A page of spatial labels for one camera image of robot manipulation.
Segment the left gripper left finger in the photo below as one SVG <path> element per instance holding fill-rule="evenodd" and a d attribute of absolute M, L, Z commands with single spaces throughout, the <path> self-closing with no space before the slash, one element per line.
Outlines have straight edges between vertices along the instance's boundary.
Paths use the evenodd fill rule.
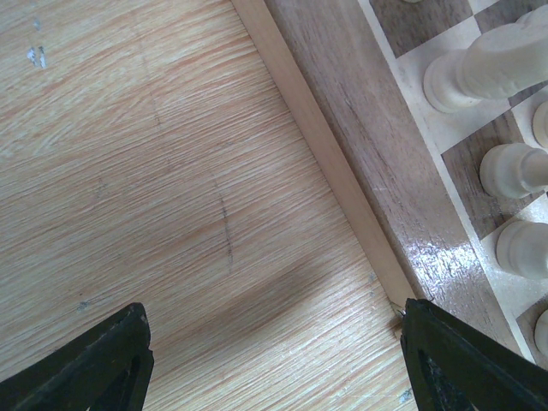
<path fill-rule="evenodd" d="M 141 410 L 152 376 L 146 310 L 134 302 L 1 382 L 2 410 Z"/>

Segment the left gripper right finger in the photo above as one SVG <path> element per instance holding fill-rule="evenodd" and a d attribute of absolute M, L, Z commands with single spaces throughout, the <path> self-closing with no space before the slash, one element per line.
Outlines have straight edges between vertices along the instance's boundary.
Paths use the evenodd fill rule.
<path fill-rule="evenodd" d="M 547 371 L 428 300 L 408 299 L 402 352 L 419 410 L 546 410 Z"/>

